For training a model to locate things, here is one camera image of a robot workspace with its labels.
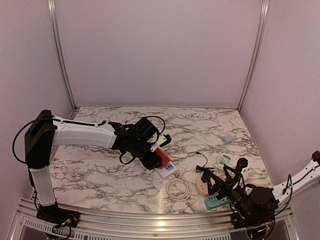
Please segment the pink round power socket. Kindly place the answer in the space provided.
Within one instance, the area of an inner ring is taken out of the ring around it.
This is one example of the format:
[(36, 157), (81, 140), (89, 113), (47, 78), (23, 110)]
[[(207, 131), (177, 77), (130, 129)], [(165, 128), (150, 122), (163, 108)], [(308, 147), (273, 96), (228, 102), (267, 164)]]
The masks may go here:
[(195, 183), (195, 189), (197, 191), (197, 193), (203, 197), (208, 197), (209, 194), (208, 194), (208, 186), (207, 186), (207, 183), (204, 183), (202, 180), (201, 180), (201, 177), (199, 177), (197, 180), (196, 180), (196, 183)]

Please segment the white multicolour power strip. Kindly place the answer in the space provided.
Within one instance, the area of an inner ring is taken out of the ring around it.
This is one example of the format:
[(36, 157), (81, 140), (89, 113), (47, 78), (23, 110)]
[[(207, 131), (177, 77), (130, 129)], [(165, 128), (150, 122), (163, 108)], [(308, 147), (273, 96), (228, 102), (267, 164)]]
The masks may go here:
[(170, 160), (170, 162), (164, 167), (157, 167), (154, 169), (162, 180), (172, 179), (174, 175), (179, 173), (178, 167)]

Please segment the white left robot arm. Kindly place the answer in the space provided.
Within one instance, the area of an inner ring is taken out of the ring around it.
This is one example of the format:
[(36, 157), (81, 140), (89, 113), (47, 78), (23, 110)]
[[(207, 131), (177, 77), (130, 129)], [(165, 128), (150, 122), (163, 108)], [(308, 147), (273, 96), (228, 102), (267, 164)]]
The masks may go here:
[(156, 150), (171, 142), (171, 137), (159, 131), (149, 120), (142, 117), (135, 124), (113, 121), (90, 123), (53, 116), (43, 110), (29, 123), (24, 136), (25, 162), (31, 173), (34, 188), (44, 215), (53, 223), (63, 219), (63, 211), (56, 204), (49, 170), (53, 146), (96, 146), (131, 154), (148, 170), (160, 168), (163, 160)]

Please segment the black power adapter with cable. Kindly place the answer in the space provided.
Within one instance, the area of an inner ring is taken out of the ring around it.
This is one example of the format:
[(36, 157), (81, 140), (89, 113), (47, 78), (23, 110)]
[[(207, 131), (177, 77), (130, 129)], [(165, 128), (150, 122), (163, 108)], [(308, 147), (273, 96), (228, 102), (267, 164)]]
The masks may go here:
[(201, 153), (199, 151), (196, 151), (195, 153), (197, 155), (201, 155), (205, 159), (205, 163), (202, 166), (201, 165), (197, 165), (195, 167), (195, 171), (197, 173), (205, 173), (205, 174), (207, 174), (209, 176), (212, 176), (214, 174), (214, 167), (207, 167), (207, 164), (208, 164), (208, 161), (209, 161), (208, 158), (203, 153)]

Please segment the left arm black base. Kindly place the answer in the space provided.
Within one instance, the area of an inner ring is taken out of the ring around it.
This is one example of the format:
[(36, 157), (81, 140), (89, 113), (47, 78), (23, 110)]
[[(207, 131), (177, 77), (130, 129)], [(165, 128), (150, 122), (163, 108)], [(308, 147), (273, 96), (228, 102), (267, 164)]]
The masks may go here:
[(57, 203), (50, 206), (42, 206), (40, 204), (36, 214), (37, 219), (56, 225), (61, 225), (62, 223), (70, 219), (71, 222), (68, 223), (68, 225), (72, 228), (77, 227), (79, 217), (80, 213), (78, 211), (60, 208), (58, 207)]

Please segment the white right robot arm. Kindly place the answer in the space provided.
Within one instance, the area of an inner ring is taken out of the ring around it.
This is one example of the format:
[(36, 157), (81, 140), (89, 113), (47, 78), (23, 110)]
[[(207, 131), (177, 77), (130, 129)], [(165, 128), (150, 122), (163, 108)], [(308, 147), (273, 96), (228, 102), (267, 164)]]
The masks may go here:
[(320, 152), (315, 151), (310, 162), (287, 181), (272, 187), (246, 184), (244, 173), (248, 160), (239, 158), (235, 168), (223, 166), (225, 179), (221, 179), (208, 167), (197, 166), (203, 172), (201, 181), (207, 185), (208, 195), (217, 193), (216, 199), (227, 199), (236, 212), (230, 218), (233, 227), (253, 227), (273, 220), (282, 204), (287, 207), (294, 196), (320, 179)]

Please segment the teal power strip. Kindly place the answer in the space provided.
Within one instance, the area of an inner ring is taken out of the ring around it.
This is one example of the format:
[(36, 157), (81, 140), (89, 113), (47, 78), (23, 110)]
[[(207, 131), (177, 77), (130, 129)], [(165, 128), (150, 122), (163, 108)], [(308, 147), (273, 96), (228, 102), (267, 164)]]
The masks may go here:
[(218, 199), (217, 195), (210, 195), (204, 200), (204, 205), (208, 211), (220, 208), (228, 204), (229, 200), (227, 197)]

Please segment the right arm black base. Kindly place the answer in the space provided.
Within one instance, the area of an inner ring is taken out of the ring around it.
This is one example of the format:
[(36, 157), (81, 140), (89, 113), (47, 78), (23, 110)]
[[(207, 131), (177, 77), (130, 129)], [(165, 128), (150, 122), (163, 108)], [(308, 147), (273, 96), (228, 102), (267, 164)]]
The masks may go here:
[(270, 219), (256, 219), (256, 220), (250, 220), (246, 219), (244, 217), (241, 217), (238, 212), (232, 213), (230, 215), (230, 220), (233, 225), (234, 229), (241, 229), (241, 228), (247, 228), (247, 227), (258, 227), (260, 225), (263, 225), (267, 223), (270, 220), (274, 220), (273, 218)]

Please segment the red cube socket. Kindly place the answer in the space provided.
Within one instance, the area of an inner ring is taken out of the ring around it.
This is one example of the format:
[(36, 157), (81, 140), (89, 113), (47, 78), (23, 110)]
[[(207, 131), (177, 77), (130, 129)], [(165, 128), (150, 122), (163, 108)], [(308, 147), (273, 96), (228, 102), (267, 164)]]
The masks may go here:
[(171, 159), (160, 148), (157, 148), (155, 152), (159, 157), (161, 157), (161, 167), (164, 168), (171, 161)]

